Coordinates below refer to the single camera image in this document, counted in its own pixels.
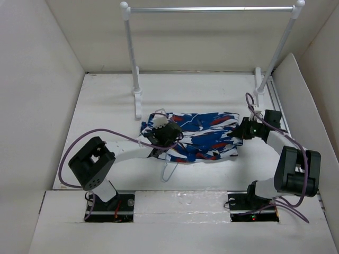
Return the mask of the blue patterned trousers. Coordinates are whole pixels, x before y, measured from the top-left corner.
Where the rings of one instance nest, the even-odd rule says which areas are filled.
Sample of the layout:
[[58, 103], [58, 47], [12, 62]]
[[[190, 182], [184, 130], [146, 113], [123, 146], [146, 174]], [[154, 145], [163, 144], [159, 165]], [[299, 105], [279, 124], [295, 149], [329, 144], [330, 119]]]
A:
[[167, 116], [181, 127], [183, 138], [180, 144], [161, 154], [159, 159], [195, 163], [238, 156], [237, 148], [243, 145], [243, 139], [229, 136], [239, 126], [238, 113], [168, 112]]

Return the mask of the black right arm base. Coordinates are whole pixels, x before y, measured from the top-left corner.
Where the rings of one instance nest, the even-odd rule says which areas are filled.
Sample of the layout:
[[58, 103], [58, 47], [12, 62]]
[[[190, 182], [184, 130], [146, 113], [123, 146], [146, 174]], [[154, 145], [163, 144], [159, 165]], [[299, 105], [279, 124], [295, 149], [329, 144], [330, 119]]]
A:
[[253, 185], [247, 190], [228, 191], [227, 197], [224, 208], [230, 212], [231, 222], [279, 222], [271, 200], [257, 197]]

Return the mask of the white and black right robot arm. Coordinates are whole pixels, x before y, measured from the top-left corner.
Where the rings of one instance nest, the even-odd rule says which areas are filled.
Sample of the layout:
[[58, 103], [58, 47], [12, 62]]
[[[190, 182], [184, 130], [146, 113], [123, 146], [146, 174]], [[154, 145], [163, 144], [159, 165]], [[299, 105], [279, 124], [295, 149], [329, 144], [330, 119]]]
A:
[[248, 186], [246, 205], [258, 208], [264, 199], [279, 198], [288, 206], [296, 208], [305, 197], [314, 197], [318, 192], [321, 155], [317, 151], [305, 149], [299, 142], [280, 129], [281, 112], [266, 110], [265, 116], [252, 106], [249, 117], [229, 136], [250, 140], [260, 138], [280, 156], [274, 177], [256, 180]]

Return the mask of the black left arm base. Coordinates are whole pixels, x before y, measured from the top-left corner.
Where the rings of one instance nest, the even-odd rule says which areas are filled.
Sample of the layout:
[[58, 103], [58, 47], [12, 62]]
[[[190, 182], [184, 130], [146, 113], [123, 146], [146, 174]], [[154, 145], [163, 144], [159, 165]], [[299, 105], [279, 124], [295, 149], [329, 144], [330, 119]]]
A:
[[122, 192], [113, 204], [103, 202], [98, 196], [85, 194], [84, 221], [88, 223], [131, 223], [134, 216], [135, 192]]

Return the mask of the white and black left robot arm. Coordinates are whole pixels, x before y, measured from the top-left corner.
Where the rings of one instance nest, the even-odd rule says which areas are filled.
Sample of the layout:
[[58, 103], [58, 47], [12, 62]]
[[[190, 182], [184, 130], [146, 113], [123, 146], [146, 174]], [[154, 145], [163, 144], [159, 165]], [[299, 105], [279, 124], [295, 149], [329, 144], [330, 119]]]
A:
[[106, 143], [100, 137], [93, 137], [68, 165], [82, 189], [92, 192], [105, 209], [112, 210], [119, 200], [119, 193], [106, 178], [113, 164], [135, 158], [157, 158], [177, 145], [182, 137], [181, 127], [173, 121], [153, 127], [135, 139], [127, 137]]

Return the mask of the white clothes rack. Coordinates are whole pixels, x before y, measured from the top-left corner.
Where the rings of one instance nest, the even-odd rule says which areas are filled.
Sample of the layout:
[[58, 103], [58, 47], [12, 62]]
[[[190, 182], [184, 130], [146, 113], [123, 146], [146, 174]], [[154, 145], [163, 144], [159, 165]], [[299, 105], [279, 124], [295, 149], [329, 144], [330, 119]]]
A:
[[139, 7], [121, 2], [118, 16], [128, 49], [135, 118], [141, 119], [146, 100], [143, 71], [250, 72], [250, 91], [262, 105], [266, 83], [305, 5], [270, 1], [264, 6], [195, 7], [186, 2], [177, 7], [169, 1], [163, 7], [149, 2]]

